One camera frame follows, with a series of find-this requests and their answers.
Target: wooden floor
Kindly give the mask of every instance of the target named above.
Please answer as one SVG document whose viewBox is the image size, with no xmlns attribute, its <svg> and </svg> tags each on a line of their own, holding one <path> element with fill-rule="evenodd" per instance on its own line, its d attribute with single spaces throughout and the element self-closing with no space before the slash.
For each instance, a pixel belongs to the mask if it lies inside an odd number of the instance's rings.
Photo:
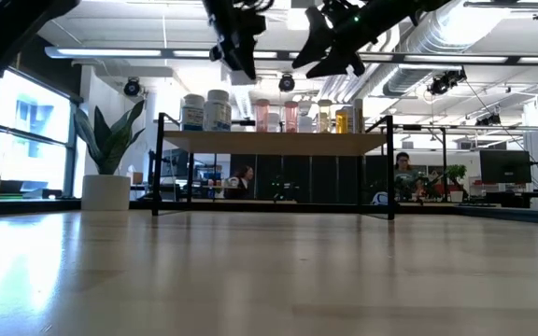
<svg viewBox="0 0 538 336">
<path fill-rule="evenodd" d="M 538 335 L 538 225 L 0 217 L 0 335 Z"/>
</svg>

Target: window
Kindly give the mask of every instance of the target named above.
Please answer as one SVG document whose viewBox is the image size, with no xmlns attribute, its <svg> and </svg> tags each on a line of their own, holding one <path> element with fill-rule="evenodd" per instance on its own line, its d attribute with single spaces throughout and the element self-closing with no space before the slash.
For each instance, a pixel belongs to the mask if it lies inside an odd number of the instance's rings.
<svg viewBox="0 0 538 336">
<path fill-rule="evenodd" d="M 2 180 L 25 181 L 23 191 L 64 189 L 65 147 L 0 132 Z"/>
<path fill-rule="evenodd" d="M 70 102 L 6 71 L 0 79 L 0 126 L 67 142 Z"/>
</svg>

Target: potted plant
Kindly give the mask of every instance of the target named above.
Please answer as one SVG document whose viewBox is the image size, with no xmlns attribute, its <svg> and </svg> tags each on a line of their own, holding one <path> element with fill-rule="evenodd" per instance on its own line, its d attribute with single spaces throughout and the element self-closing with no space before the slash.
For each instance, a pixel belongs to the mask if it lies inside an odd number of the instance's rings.
<svg viewBox="0 0 538 336">
<path fill-rule="evenodd" d="M 94 109 L 94 128 L 81 110 L 74 114 L 76 133 L 84 140 L 99 175 L 84 175 L 82 180 L 82 210 L 128 210 L 130 177 L 114 175 L 121 157 L 144 129 L 132 133 L 132 124 L 142 113 L 145 101 L 107 126 L 99 107 Z"/>
<path fill-rule="evenodd" d="M 452 202 L 462 202 L 462 200 L 468 198 L 468 192 L 466 192 L 466 189 L 464 186 L 460 183 L 460 180 L 463 179 L 466 176 L 466 166 L 463 164 L 451 164 L 447 166 L 447 178 L 458 188 L 460 191 L 451 191 L 452 192 L 461 192 L 461 199 L 460 195 L 455 198 L 452 195 Z"/>
</svg>

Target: security camera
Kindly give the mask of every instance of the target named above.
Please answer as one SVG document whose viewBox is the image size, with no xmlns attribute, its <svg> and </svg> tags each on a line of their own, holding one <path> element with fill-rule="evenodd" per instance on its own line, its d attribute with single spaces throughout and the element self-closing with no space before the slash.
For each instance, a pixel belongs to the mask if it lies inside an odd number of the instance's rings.
<svg viewBox="0 0 538 336">
<path fill-rule="evenodd" d="M 291 74 L 283 74 L 279 80 L 279 90 L 282 92 L 290 92 L 294 90 L 296 82 L 294 82 L 294 77 Z"/>
<path fill-rule="evenodd" d="M 140 94 L 142 87 L 138 84 L 138 77 L 129 77 L 128 82 L 123 87 L 123 93 L 128 97 L 136 97 Z"/>
</svg>

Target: computer monitor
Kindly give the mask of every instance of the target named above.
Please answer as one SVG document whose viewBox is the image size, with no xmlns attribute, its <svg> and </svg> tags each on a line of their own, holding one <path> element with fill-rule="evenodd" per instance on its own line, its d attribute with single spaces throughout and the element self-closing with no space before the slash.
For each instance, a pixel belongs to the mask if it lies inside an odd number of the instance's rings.
<svg viewBox="0 0 538 336">
<path fill-rule="evenodd" d="M 182 177 L 187 175 L 188 152 L 179 148 L 164 150 L 161 177 Z"/>
<path fill-rule="evenodd" d="M 483 183 L 530 183 L 531 155 L 522 150 L 480 151 Z"/>
</svg>

